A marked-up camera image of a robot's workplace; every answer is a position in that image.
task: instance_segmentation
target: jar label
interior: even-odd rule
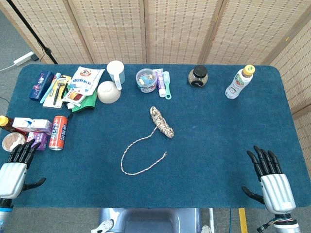
[[[201,86],[204,85],[204,83],[202,81],[195,80],[195,81],[191,82],[191,85],[194,86],[194,87],[201,87]]]

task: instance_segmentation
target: black robotic finger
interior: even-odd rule
[[[263,196],[252,193],[252,192],[249,191],[249,189],[246,188],[245,186],[242,186],[242,190],[243,190],[243,192],[244,192],[248,197],[250,197],[251,199],[254,199],[254,200],[258,201],[258,202],[260,202],[261,204],[265,204],[265,203],[264,203],[264,200],[263,200]]]
[[[27,164],[27,169],[29,168],[33,158],[34,158],[34,154],[35,154],[35,151],[37,150],[37,148],[41,145],[41,143],[37,143],[35,144],[31,149],[30,151],[28,152],[28,155],[25,159],[25,164]]]
[[[26,156],[28,155],[28,152],[30,151],[31,146],[35,142],[35,139],[32,139],[31,141],[28,142],[28,144],[25,146],[23,153],[21,154],[19,158],[19,163],[24,163]]]
[[[266,160],[267,160],[268,165],[269,165],[270,172],[272,174],[275,174],[276,168],[275,168],[275,163],[273,162],[272,158],[264,149],[261,149],[261,153],[266,157]]]
[[[23,153],[23,150],[24,150],[25,146],[27,145],[27,143],[28,143],[28,142],[24,143],[23,145],[21,145],[21,146],[18,148],[18,151],[17,151],[17,153],[16,153],[16,155],[15,155],[15,157],[14,157],[14,160],[13,160],[14,163],[16,163],[16,162],[19,161],[19,158],[20,158],[21,154]]]
[[[247,153],[248,156],[251,158],[252,163],[253,163],[253,165],[254,165],[255,172],[256,172],[256,174],[257,174],[257,176],[258,176],[258,180],[260,181],[261,176],[264,175],[263,172],[262,172],[261,166],[260,166],[260,164],[259,164],[259,162],[258,162],[256,156],[255,156],[252,152],[250,152],[250,151],[248,150],[246,153]]]
[[[268,162],[266,160],[266,158],[262,155],[260,149],[257,147],[257,146],[254,146],[254,149],[257,153],[257,156],[259,158],[259,162],[260,162],[260,165],[263,169],[263,173],[265,175],[269,175],[270,174],[270,170],[269,170],[269,167],[268,167]]]
[[[10,153],[10,156],[9,156],[9,159],[8,159],[8,163],[11,163],[13,162],[16,154],[17,154],[17,151],[19,149],[19,147],[21,146],[21,144],[18,144],[16,147],[14,147],[14,149],[11,151]]]
[[[270,150],[268,150],[268,154],[270,155],[270,157],[272,158],[272,160],[276,166],[276,172],[278,174],[282,174],[282,169],[281,169],[280,163],[278,162],[277,156]]]
[[[37,188],[37,187],[41,186],[46,181],[46,179],[47,178],[43,177],[35,183],[24,184],[22,191],[26,191],[26,190],[29,190],[32,188]]]

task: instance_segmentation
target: toothbrush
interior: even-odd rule
[[[61,75],[60,73],[56,73],[55,74],[55,77],[56,77],[55,80],[52,81],[52,84],[50,85],[50,87],[48,88],[47,92],[44,94],[44,96],[40,100],[40,103],[43,103],[45,101],[45,99],[47,98],[47,96],[51,92],[52,88],[54,87],[56,81],[59,79],[60,75]]]
[[[170,92],[170,73],[168,71],[163,72],[163,78],[164,78],[164,83],[165,83],[165,89],[166,89],[166,96],[165,99],[170,100],[172,98],[171,92]]]

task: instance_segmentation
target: green toothbrush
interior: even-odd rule
[[[170,100],[172,98],[171,92],[170,92],[170,73],[168,71],[163,72],[163,78],[165,83],[165,89],[166,89],[166,96],[165,99]]]

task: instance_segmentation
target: brown bottle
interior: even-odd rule
[[[12,118],[9,118],[7,116],[0,116],[0,127],[4,130],[7,130],[9,131],[10,133],[12,132],[18,132],[18,133],[21,133],[23,135],[26,135],[27,132],[25,131],[21,131],[21,130],[18,130],[18,129],[15,129],[12,125],[13,125],[13,119]]]

